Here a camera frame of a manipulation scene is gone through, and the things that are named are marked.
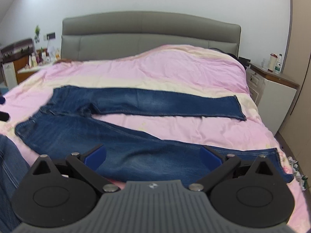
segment gray leather headboard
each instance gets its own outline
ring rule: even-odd
[[[241,27],[178,13],[124,11],[66,18],[62,58],[112,60],[166,44],[218,48],[238,56]]]

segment pink bedspread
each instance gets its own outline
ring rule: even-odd
[[[199,47],[169,45],[125,59],[61,63],[36,73],[8,92],[5,95],[6,104],[0,106],[0,111],[8,112],[11,116],[8,123],[0,122],[1,133],[17,145],[29,164],[38,155],[14,134],[14,127],[38,111],[51,97],[53,88],[64,85],[134,87],[204,97],[236,95],[247,121],[220,117],[143,117],[123,114],[94,118],[145,131],[160,139],[244,151],[277,148],[283,169],[291,173],[285,154],[263,125],[257,107],[249,96],[243,66],[228,55]],[[288,225],[299,233],[307,232],[310,221],[301,188],[296,180],[288,187],[295,197],[295,210]]]

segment metal pin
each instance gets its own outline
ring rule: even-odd
[[[193,183],[189,185],[189,190],[194,191],[194,192],[199,192],[204,189],[204,186],[198,183]]]
[[[114,184],[107,184],[105,186],[103,186],[103,190],[107,193],[113,193],[115,191],[118,191],[118,187]]]

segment denim pants leg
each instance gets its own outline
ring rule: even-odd
[[[11,208],[10,199],[29,165],[16,145],[3,135],[0,135],[0,164],[0,231],[9,233],[21,223]]]
[[[48,154],[52,159],[65,158],[72,152],[85,153],[103,144],[107,157],[97,173],[123,182],[179,179],[187,186],[212,170],[201,161],[201,145],[161,140],[91,117],[38,112],[18,124],[15,131],[31,149]],[[226,149],[218,149],[219,153],[227,154]],[[249,151],[241,152],[239,156],[251,160],[265,153],[266,150]],[[281,174],[287,176],[277,163],[276,151],[274,154],[267,152],[267,157]]]
[[[236,96],[221,98],[131,88],[87,89],[65,86],[41,111],[52,114],[128,114],[141,116],[210,116],[245,121]]]

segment denim fabric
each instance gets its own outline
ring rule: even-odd
[[[85,153],[103,144],[107,158],[97,173],[124,182],[180,179],[184,185],[188,185],[211,171],[201,162],[201,145],[161,140],[142,131],[95,120],[90,113],[94,113],[95,103],[96,110],[104,112],[103,106],[107,106],[105,99],[100,94],[92,98],[95,94],[92,93],[93,89],[87,90],[86,95],[71,95],[70,90],[74,89],[75,92],[74,87],[65,89],[68,90],[66,94],[59,94],[60,90],[55,90],[46,106],[16,126],[16,135],[37,153],[48,154],[52,159],[65,158],[71,152]],[[140,112],[150,113],[148,104],[145,108],[143,104],[140,105],[140,101],[144,102],[145,99],[139,97],[137,100]],[[230,151],[222,148],[217,150],[222,154]],[[244,160],[252,160],[259,154],[266,154],[285,181],[288,181],[275,149],[240,152],[238,155]]]
[[[122,113],[141,116],[219,116],[246,120],[236,96],[207,98],[130,88],[57,88],[41,111],[86,117],[90,117],[91,114]]]
[[[11,208],[10,199],[29,165],[16,145],[3,135],[0,135],[0,164],[0,231],[9,233],[21,223]]]

